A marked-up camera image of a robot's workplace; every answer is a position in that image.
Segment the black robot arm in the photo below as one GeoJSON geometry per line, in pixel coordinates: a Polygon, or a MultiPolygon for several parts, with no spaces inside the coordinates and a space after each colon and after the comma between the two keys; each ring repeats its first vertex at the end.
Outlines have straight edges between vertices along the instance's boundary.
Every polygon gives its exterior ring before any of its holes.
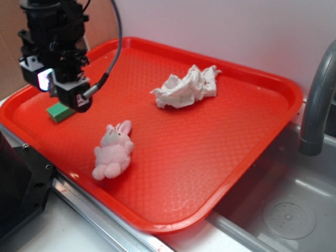
{"type": "Polygon", "coordinates": [[[81,45],[85,22],[89,20],[77,1],[20,1],[26,14],[27,30],[19,31],[22,56],[19,59],[24,80],[41,92],[80,113],[89,110],[90,88],[83,68],[89,64],[81,45]]]}

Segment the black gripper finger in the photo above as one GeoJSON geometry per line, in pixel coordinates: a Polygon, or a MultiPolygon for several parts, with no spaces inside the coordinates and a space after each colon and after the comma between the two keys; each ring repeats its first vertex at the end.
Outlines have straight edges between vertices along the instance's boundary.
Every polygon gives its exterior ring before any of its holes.
{"type": "Polygon", "coordinates": [[[88,81],[88,78],[67,83],[56,81],[55,87],[59,101],[76,112],[87,112],[92,105],[92,98],[84,99],[82,94],[90,88],[88,81]]]}
{"type": "Polygon", "coordinates": [[[24,62],[20,63],[20,67],[23,73],[25,81],[36,87],[39,91],[47,92],[50,90],[50,80],[49,75],[52,73],[51,68],[42,67],[37,70],[29,70],[24,62]]]}

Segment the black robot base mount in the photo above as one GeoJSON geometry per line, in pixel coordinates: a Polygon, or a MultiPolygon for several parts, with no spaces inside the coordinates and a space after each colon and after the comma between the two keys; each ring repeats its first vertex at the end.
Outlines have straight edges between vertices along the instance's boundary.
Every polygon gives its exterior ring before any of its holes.
{"type": "Polygon", "coordinates": [[[1,241],[45,209],[55,166],[34,148],[12,147],[1,134],[1,241]]]}

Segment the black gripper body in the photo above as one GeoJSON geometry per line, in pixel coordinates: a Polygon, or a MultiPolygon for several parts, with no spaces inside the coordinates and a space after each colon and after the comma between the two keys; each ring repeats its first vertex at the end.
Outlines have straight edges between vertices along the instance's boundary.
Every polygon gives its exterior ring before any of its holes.
{"type": "Polygon", "coordinates": [[[19,31],[23,57],[37,56],[40,63],[53,68],[58,81],[77,81],[81,68],[88,64],[85,49],[76,44],[84,36],[88,15],[27,15],[28,30],[19,31]]]}

